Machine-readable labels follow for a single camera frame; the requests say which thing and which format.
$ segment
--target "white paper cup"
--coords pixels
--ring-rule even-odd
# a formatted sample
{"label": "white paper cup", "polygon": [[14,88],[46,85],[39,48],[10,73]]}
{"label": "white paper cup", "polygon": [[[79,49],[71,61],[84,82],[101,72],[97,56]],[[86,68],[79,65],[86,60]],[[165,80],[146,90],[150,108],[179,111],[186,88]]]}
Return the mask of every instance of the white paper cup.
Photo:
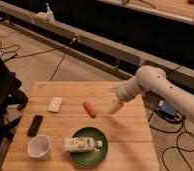
{"label": "white paper cup", "polygon": [[29,156],[35,159],[47,160],[50,158],[51,141],[45,135],[32,138],[27,148]]}

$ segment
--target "green bowl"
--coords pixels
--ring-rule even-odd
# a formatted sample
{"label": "green bowl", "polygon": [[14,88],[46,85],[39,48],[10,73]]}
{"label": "green bowl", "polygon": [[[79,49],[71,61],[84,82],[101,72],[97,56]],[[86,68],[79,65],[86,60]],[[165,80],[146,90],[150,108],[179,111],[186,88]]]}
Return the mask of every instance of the green bowl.
{"label": "green bowl", "polygon": [[95,148],[93,151],[70,153],[73,160],[80,166],[92,168],[105,158],[108,151],[108,141],[100,130],[93,127],[82,128],[78,130],[73,137],[92,137],[95,140],[102,141],[103,143],[101,148]]}

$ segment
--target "wooden table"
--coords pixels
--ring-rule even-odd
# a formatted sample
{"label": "wooden table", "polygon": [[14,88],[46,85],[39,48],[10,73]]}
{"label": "wooden table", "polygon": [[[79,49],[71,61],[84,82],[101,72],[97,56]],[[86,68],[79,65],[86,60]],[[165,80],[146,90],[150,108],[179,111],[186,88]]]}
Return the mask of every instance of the wooden table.
{"label": "wooden table", "polygon": [[[32,89],[28,105],[3,164],[3,171],[156,171],[158,162],[141,97],[115,115],[104,113],[115,98],[109,91],[116,82],[41,82]],[[53,96],[64,97],[58,114],[47,112]],[[88,101],[99,114],[91,118],[83,109]],[[26,132],[35,114],[44,116],[38,134],[52,141],[52,157],[37,161],[27,154],[30,140]],[[96,127],[108,139],[106,158],[93,169],[79,167],[69,153],[61,150],[63,137],[71,137],[83,127]]]}
{"label": "wooden table", "polygon": [[[179,14],[182,16],[188,16],[194,18],[194,4],[188,3],[188,0],[144,0],[151,3],[156,9],[164,12],[170,12],[173,14]],[[145,6],[151,8],[147,3],[143,3],[139,0],[130,0],[131,4]]]}

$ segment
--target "red sausage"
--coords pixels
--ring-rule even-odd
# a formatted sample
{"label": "red sausage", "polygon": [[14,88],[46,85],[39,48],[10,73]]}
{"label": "red sausage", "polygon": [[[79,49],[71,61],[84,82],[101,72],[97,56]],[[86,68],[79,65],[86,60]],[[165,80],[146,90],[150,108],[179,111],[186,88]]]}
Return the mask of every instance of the red sausage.
{"label": "red sausage", "polygon": [[97,115],[97,112],[93,109],[93,107],[88,102],[83,102],[83,107],[86,110],[86,112],[92,117],[95,118]]}

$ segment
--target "tile floor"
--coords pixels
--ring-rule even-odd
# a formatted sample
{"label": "tile floor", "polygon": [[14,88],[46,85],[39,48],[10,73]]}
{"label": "tile floor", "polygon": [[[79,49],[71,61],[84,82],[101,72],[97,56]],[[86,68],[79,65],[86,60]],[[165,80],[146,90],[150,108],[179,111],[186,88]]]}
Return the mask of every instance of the tile floor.
{"label": "tile floor", "polygon": [[[28,37],[25,34],[21,34],[7,26],[0,24],[0,36],[7,36],[8,34],[14,32],[9,37],[0,38],[3,46],[10,46],[13,44],[19,44],[21,46],[20,50],[17,52],[18,56],[27,55],[35,52],[41,52],[52,47],[45,45],[37,40]],[[36,55],[28,58],[13,59],[6,63],[11,71],[16,72],[17,77],[22,81],[22,90],[29,95],[32,85],[36,81],[48,81],[58,63],[62,59],[64,53],[61,51],[53,51],[50,53],[45,53],[41,55]],[[66,55],[63,62],[61,63],[59,69],[57,70],[53,81],[120,81],[119,78],[112,76],[106,72],[103,72],[91,65],[86,64],[83,61],[75,59],[73,56]],[[147,95],[145,98],[147,104],[152,104],[155,102],[155,96]],[[151,113],[150,110],[146,109],[148,115]],[[15,113],[19,115],[21,113],[15,110],[9,110],[9,114]],[[164,122],[160,118],[153,116],[150,122],[154,127],[163,130],[176,130],[179,125],[172,125]],[[186,121],[186,127],[194,133],[194,126]],[[158,156],[158,161],[160,165],[160,170],[165,170],[162,163],[162,152],[171,146],[176,146],[176,138],[179,133],[166,134],[158,132],[152,129],[152,136],[156,148],[156,153]],[[1,165],[5,157],[5,153],[8,149],[9,142],[4,140],[3,145],[0,149],[0,170]],[[189,135],[182,135],[180,137],[180,147],[186,149],[194,148],[194,139]],[[194,170],[194,152],[187,153],[182,151],[183,155],[186,157],[190,165]],[[176,149],[170,149],[165,153],[165,163],[168,168],[172,171],[188,171],[189,166],[185,163],[182,157],[179,155],[179,151]]]}

